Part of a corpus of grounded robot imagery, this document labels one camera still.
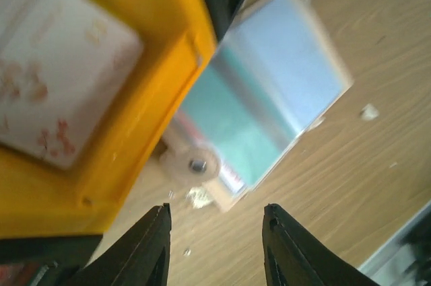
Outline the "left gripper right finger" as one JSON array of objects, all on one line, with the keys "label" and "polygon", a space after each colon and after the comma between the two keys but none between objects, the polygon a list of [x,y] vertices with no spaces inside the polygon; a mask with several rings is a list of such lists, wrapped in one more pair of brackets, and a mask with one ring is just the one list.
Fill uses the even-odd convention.
[{"label": "left gripper right finger", "polygon": [[268,285],[376,285],[278,204],[264,208],[262,241]]}]

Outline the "teal VIP card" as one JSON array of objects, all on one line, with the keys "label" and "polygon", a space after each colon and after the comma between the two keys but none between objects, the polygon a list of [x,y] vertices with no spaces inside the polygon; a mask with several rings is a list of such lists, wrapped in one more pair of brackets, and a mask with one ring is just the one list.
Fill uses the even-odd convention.
[{"label": "teal VIP card", "polygon": [[295,136],[253,72],[229,48],[219,49],[176,117],[249,188],[262,181]]}]

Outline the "orange bin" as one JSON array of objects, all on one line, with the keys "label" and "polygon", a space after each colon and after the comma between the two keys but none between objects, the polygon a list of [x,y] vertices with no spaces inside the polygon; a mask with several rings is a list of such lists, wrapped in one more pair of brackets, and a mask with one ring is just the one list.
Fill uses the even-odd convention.
[{"label": "orange bin", "polygon": [[144,50],[70,168],[1,142],[3,239],[102,234],[208,64],[216,37],[204,0],[91,0]]}]

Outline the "white pink cards stack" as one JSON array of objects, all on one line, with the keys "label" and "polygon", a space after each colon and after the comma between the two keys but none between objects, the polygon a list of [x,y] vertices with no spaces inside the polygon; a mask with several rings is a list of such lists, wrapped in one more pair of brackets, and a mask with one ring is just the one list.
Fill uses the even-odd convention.
[{"label": "white pink cards stack", "polygon": [[1,142],[70,168],[143,50],[91,0],[1,0]]}]

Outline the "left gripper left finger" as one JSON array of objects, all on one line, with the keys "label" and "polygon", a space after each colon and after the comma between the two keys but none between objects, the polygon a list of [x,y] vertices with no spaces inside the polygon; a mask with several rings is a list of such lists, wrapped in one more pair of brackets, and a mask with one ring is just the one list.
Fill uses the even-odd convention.
[{"label": "left gripper left finger", "polygon": [[170,205],[152,207],[102,256],[66,285],[166,285],[170,263]]}]

